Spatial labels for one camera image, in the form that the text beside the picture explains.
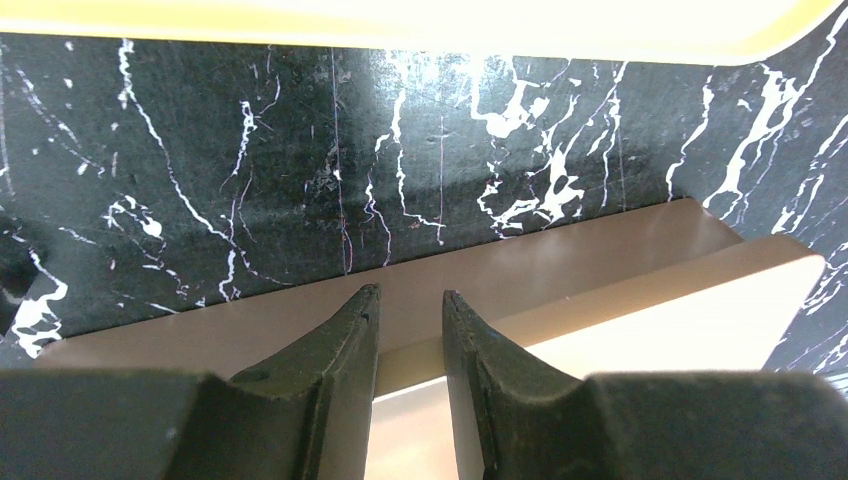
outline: yellow tray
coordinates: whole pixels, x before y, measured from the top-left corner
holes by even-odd
[[[0,31],[740,65],[839,0],[0,0]]]

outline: beige plastic tray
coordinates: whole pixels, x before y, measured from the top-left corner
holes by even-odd
[[[839,0],[6,0],[0,31],[740,65]]]

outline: beige surface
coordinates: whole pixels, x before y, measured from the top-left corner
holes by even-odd
[[[823,266],[794,240],[768,237],[491,323],[578,377],[758,370]],[[587,323],[594,326],[549,336]],[[378,398],[366,479],[393,479],[399,471],[405,480],[457,479],[452,435],[444,377]]]
[[[361,285],[379,283],[377,390],[386,393],[444,373],[446,289],[460,290],[490,321],[520,319],[740,242],[697,202],[678,200],[62,340],[48,346],[36,366],[181,367],[229,378],[329,318]],[[592,324],[587,318],[588,324],[569,328]]]
[[[759,369],[823,264],[789,237],[742,243],[683,200],[63,340],[36,364],[227,377],[379,282],[378,389],[392,393],[374,402],[366,478],[450,480],[450,407],[438,378],[443,290],[460,290],[495,328],[573,375]]]
[[[0,31],[741,65],[840,0],[4,0]]]

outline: yellow edge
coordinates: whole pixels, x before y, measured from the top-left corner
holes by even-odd
[[[287,12],[267,4],[252,4],[247,8],[233,2],[186,5],[144,0],[3,1],[0,2],[0,31],[741,65],[763,60],[796,42],[840,3],[840,0],[799,0],[767,28],[734,43],[721,43],[715,38],[698,43],[682,39],[640,40],[635,30],[624,32],[613,40],[601,37],[589,42],[581,40],[583,43],[573,39],[563,42],[562,32],[554,31],[520,38],[510,35],[493,38],[466,29],[452,29],[449,25],[393,24]]]

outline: black marble pattern surface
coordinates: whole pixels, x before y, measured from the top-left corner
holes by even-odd
[[[2,34],[3,361],[692,196],[827,258],[766,367],[848,365],[846,18],[742,67]]]

